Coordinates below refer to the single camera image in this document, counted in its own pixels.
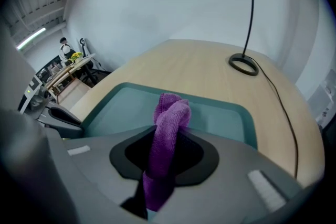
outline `lamp base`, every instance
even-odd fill
[[[242,62],[253,69],[253,71],[245,70],[235,64],[235,62]],[[244,73],[249,76],[256,76],[259,73],[259,69],[256,64],[246,55],[243,54],[233,54],[229,59],[229,64],[234,69],[238,70],[241,73]]]

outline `purple cloth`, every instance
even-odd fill
[[[174,190],[175,175],[170,167],[175,153],[179,126],[187,127],[191,118],[188,100],[176,94],[162,93],[154,111],[157,125],[147,170],[143,173],[146,207],[157,212]]]

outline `potted plant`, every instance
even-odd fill
[[[75,63],[78,63],[78,62],[80,62],[82,59],[83,59],[83,53],[81,53],[81,52],[75,52],[75,53],[71,56],[70,61],[75,62]]]

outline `teal mat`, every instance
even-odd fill
[[[122,83],[110,91],[83,121],[84,137],[120,133],[153,125],[153,112],[165,90]],[[257,149],[250,113],[240,105],[176,93],[189,100],[189,127],[244,142]]]

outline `person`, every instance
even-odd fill
[[[59,58],[66,62],[71,56],[75,53],[75,51],[70,47],[65,37],[62,37],[59,41],[62,45],[59,48]]]

